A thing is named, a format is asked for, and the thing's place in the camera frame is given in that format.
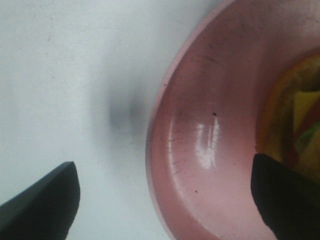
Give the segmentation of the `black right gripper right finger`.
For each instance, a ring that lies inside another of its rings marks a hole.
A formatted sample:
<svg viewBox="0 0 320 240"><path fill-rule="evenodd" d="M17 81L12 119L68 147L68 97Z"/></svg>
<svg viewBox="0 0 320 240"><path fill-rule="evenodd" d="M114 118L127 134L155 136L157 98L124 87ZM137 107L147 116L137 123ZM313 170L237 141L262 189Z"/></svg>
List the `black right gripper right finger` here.
<svg viewBox="0 0 320 240"><path fill-rule="evenodd" d="M251 194L263 222L278 240L320 238L320 185L272 157L257 153Z"/></svg>

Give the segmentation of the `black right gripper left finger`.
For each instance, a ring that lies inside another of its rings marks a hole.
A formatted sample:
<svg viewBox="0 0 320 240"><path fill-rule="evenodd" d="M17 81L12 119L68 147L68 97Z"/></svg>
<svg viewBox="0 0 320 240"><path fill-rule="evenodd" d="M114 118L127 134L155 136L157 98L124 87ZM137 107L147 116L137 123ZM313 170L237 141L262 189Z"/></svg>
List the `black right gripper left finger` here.
<svg viewBox="0 0 320 240"><path fill-rule="evenodd" d="M64 162L0 206L2 240L64 240L80 204L74 162Z"/></svg>

